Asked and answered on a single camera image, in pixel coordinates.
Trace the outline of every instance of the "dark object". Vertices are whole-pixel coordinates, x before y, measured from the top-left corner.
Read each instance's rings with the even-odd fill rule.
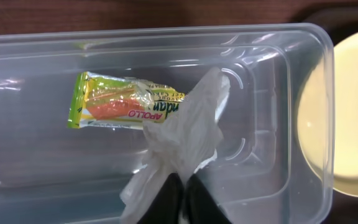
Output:
[[[323,9],[304,20],[321,26],[334,45],[358,32],[358,7]]]
[[[138,224],[177,224],[182,198],[183,184],[179,175],[170,174]]]
[[[196,175],[187,182],[183,211],[191,224],[231,223]]]

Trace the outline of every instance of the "yellow plate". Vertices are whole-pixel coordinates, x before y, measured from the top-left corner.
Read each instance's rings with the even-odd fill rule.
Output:
[[[358,33],[334,48],[335,153],[334,189],[358,197]],[[305,84],[298,107],[297,131],[302,152],[320,175],[325,147],[326,101],[323,68],[317,66]]]

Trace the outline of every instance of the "plastic container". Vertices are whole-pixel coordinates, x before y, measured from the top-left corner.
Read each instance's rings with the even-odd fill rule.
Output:
[[[302,83],[326,85],[322,178],[296,142]],[[199,171],[234,223],[318,223],[333,187],[333,45],[311,24],[0,36],[0,223],[119,223],[141,168],[142,131],[66,128],[76,75],[139,77],[190,91],[211,67],[230,78],[218,159]]]

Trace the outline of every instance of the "table top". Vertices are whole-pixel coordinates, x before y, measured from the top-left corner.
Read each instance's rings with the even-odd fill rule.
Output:
[[[284,23],[356,1],[0,0],[0,34]]]

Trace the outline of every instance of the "plastic wrapper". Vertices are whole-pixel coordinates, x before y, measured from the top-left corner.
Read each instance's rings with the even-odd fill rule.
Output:
[[[165,121],[184,97],[169,86],[147,80],[83,72],[75,84],[68,127],[142,129],[143,121]]]
[[[149,150],[143,163],[147,166],[121,192],[126,205],[121,223],[137,223],[171,173],[176,172],[186,184],[197,169],[216,158],[215,148],[223,139],[216,118],[229,89],[228,77],[212,68],[164,123],[144,121]]]

